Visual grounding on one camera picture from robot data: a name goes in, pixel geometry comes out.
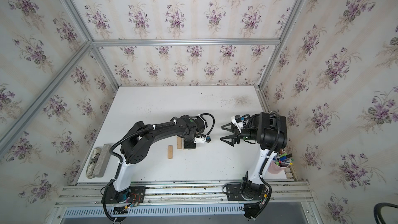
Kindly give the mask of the wooden block numbered 67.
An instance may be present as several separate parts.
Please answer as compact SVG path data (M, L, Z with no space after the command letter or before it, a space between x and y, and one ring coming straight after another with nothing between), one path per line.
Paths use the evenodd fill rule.
M177 149L182 149L182 138L177 137Z

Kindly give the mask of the wooden block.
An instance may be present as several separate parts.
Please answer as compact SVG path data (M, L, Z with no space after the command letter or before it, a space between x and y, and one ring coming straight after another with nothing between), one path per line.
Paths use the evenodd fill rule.
M167 147L167 158L173 159L173 145Z

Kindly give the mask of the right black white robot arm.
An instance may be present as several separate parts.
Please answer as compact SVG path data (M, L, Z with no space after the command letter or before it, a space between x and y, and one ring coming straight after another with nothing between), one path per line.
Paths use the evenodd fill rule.
M246 178L255 184L265 185L264 175L272 160L288 143L287 118L278 112L236 115L221 129L231 134L220 140L232 147L240 142L259 146L257 160L247 171Z

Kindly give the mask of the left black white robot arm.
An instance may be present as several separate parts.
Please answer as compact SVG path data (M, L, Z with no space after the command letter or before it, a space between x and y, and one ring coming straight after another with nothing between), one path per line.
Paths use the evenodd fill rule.
M198 143L211 141L210 134L214 126L215 118L210 113L198 116L183 115L159 124L144 124L142 121L134 124L129 132L108 150L110 155L118 159L118 167L115 176L104 188L101 199L103 207L108 204L131 205L138 202L129 200L133 195L133 167L147 157L152 144L176 136L182 139L184 149L195 149Z

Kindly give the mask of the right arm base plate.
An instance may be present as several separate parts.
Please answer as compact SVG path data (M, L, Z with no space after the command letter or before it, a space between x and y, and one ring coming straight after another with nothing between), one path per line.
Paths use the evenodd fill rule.
M225 184L222 192L228 201L245 201L241 211L247 219L257 219L269 203L272 191L269 185L254 184L252 181L239 184Z

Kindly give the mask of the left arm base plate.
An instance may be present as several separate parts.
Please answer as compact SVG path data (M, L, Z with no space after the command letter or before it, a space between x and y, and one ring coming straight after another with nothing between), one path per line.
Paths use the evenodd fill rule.
M145 186L134 186L118 192L114 188L114 185L111 184L110 186L106 186L103 190L101 203L105 207L112 204L121 204L121 206L114 206L109 214L111 216L126 215L130 208L136 207L144 202L146 189Z

